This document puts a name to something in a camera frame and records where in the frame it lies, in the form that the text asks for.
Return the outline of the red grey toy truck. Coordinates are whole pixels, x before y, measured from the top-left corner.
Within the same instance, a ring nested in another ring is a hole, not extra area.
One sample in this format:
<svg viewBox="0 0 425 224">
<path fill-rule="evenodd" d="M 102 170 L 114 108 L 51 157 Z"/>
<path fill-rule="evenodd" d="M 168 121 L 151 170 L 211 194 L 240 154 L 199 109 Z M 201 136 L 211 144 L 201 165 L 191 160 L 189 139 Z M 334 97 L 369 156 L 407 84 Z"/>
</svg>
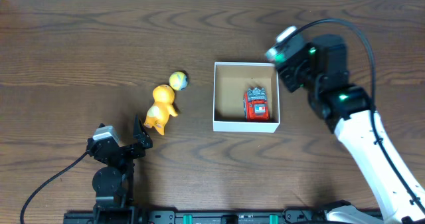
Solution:
<svg viewBox="0 0 425 224">
<path fill-rule="evenodd" d="M 265 88 L 249 88 L 244 95 L 244 113 L 249 122 L 265 122 L 270 118 Z"/>
</svg>

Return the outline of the orange dinosaur toy figure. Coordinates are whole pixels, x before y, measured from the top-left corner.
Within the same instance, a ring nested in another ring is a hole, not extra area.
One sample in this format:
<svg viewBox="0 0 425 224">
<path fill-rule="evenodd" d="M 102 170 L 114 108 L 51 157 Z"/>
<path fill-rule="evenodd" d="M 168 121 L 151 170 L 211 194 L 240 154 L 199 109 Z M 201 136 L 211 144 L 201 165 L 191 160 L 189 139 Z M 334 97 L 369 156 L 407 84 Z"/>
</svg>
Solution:
<svg viewBox="0 0 425 224">
<path fill-rule="evenodd" d="M 153 89 L 154 103 L 146 114 L 143 125 L 147 128 L 155 128 L 159 134 L 165 135 L 165 125 L 169 117 L 177 117 L 178 113 L 173 106 L 175 93 L 166 84 L 162 84 Z"/>
</svg>

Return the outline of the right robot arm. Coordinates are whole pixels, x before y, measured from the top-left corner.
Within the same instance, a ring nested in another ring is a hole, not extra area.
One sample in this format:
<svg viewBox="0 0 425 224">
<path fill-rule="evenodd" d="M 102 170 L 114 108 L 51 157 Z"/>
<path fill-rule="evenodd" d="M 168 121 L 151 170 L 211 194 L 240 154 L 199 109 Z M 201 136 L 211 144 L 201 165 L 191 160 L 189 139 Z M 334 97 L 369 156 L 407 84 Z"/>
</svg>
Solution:
<svg viewBox="0 0 425 224">
<path fill-rule="evenodd" d="M 338 35 L 306 42 L 289 27 L 267 52 L 289 92 L 307 90 L 311 109 L 349 151 L 381 211 L 368 215 L 350 203 L 332 203 L 319 212 L 323 223 L 423 223 L 424 188 L 389 139 L 366 91 L 349 82 L 347 48 Z"/>
</svg>

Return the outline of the yellow grey toy ball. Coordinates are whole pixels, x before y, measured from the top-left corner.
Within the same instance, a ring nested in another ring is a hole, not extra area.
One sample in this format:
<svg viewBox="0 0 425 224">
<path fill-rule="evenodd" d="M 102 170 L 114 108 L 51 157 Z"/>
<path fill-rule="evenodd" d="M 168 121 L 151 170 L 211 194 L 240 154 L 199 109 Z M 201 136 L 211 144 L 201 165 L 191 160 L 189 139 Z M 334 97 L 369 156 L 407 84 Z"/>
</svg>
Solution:
<svg viewBox="0 0 425 224">
<path fill-rule="evenodd" d="M 188 85 L 188 77 L 184 72 L 174 72 L 169 77 L 169 85 L 174 90 L 184 90 Z"/>
</svg>

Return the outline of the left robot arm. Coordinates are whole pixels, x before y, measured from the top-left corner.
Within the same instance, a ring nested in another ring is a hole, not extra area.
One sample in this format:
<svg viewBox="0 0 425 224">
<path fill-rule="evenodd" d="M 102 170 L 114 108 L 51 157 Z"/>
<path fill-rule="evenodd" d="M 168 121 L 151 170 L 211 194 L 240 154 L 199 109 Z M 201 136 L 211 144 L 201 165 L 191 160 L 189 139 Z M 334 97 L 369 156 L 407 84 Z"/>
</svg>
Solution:
<svg viewBox="0 0 425 224">
<path fill-rule="evenodd" d="M 106 165 L 92 179 L 96 192 L 92 219 L 95 224 L 147 223 L 146 211 L 133 204 L 134 160 L 144 157 L 146 149 L 153 147 L 153 142 L 137 116 L 133 138 L 135 143 L 120 146 L 115 128 L 100 124 L 88 139 L 88 155 Z"/>
</svg>

